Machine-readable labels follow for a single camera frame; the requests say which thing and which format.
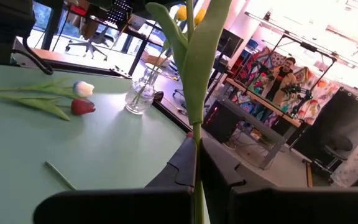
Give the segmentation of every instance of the man's hair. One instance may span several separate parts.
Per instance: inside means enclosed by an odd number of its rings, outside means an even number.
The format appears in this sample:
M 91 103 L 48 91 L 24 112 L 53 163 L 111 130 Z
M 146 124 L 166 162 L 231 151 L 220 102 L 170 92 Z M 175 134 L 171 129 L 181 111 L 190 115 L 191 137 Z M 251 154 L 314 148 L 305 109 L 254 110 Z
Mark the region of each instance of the man's hair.
M 293 64 L 296 64 L 296 60 L 293 57 L 286 58 L 285 60 L 291 61 Z

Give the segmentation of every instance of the glass vase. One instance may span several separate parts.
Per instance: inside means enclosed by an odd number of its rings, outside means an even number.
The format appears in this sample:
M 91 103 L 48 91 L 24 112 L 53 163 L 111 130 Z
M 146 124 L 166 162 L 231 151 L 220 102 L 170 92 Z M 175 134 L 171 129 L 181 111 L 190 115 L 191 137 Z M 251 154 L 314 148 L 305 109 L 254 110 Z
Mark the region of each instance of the glass vase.
M 128 111 L 134 114 L 143 114 L 151 106 L 154 100 L 154 83 L 158 77 L 158 72 L 147 67 L 143 77 L 132 82 L 125 97 Z

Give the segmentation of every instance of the gray floor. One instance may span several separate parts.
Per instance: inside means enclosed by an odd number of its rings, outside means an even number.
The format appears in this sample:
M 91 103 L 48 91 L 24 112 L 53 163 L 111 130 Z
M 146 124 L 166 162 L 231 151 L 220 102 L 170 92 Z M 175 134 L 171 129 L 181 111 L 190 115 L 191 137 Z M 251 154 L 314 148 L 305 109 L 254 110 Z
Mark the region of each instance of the gray floor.
M 29 39 L 29 45 L 35 46 L 36 41 L 38 40 L 37 36 Z M 56 52 L 65 53 L 65 46 L 68 43 L 68 39 L 61 38 L 55 49 Z M 69 51 L 70 55 L 77 55 L 82 57 L 84 54 L 83 47 L 72 47 Z M 89 60 L 100 61 L 104 57 L 95 54 L 94 59 L 89 57 Z M 108 62 L 112 65 L 119 65 L 124 71 L 128 71 L 133 62 L 133 55 L 126 55 L 116 51 L 110 51 Z M 136 70 L 133 74 L 133 79 L 137 79 L 143 75 L 145 70 L 144 62 L 140 61 Z M 184 99 L 179 94 L 176 94 L 175 97 L 172 96 L 172 93 L 175 89 L 182 89 L 181 82 L 177 82 L 169 78 L 171 73 L 165 73 L 168 76 L 161 75 L 157 78 L 155 89 L 157 91 L 164 92 L 164 99 L 162 103 L 175 113 L 180 119 L 188 124 L 188 119 L 185 115 L 178 112 L 178 109 L 181 108 L 181 104 L 184 102 Z M 296 153 L 289 151 L 288 149 L 283 149 L 283 152 L 279 152 L 273 162 L 269 165 L 268 169 L 262 170 L 258 168 L 258 164 L 263 159 L 263 156 L 266 152 L 261 149 L 255 142 L 248 138 L 245 134 L 240 134 L 236 136 L 237 144 L 234 147 L 229 143 L 226 146 L 227 151 L 232 154 L 234 157 L 238 158 L 242 164 L 248 167 L 250 170 L 259 174 L 263 178 L 271 181 L 277 186 L 282 187 L 307 187 L 306 183 L 306 171 L 305 165 L 302 163 L 302 158 L 297 156 Z

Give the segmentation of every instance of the red tulip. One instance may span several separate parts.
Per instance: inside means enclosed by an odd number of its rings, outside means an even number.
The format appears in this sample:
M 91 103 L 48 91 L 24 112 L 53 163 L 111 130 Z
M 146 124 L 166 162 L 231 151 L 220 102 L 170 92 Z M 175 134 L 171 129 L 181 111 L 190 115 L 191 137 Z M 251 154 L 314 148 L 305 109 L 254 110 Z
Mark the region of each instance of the red tulip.
M 86 113 L 92 113 L 96 109 L 94 107 L 94 103 L 85 99 L 74 99 L 71 102 L 71 113 L 73 115 L 83 115 Z

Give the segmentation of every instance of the light green table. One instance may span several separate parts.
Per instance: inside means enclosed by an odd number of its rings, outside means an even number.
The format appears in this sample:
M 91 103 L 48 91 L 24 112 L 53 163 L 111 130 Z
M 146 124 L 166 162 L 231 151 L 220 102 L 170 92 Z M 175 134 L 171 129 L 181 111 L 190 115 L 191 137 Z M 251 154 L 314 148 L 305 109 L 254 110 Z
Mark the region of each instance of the light green table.
M 45 161 L 78 189 L 138 188 L 165 167 L 185 139 L 154 107 L 143 116 L 124 109 L 130 80 L 63 72 L 48 76 L 40 70 L 0 66 L 0 87 L 63 77 L 95 86 L 90 98 L 94 113 L 70 115 L 68 122 L 0 101 L 0 223 L 31 223 L 36 205 L 67 190 L 45 168 Z

